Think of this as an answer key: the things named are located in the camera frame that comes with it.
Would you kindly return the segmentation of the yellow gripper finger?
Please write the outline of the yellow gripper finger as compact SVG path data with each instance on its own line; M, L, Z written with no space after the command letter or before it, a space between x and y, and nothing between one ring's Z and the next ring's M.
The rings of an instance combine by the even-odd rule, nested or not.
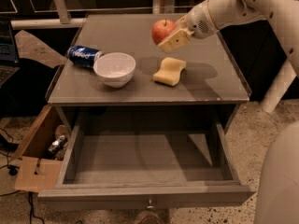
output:
M158 47L164 51L169 52L173 49L186 46L192 38L192 31L187 28L177 28L173 33L166 37Z
M178 20L176 20L176 26L177 28L186 28L186 15L182 16Z

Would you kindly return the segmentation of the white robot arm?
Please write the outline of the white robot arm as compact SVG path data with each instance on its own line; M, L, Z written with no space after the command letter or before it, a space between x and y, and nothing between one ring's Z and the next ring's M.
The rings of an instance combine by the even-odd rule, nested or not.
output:
M191 38L206 38L230 26L267 20L293 70L299 69L298 0L206 0L177 21L159 47L168 52ZM254 224L299 224L299 121L269 146L263 161Z

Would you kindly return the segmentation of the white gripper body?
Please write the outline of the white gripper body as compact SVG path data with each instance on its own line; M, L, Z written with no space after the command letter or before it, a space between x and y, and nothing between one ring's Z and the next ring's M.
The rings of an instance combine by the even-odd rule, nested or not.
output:
M189 11L186 15L186 26L192 36L198 39L207 38L219 31L209 13L207 0Z

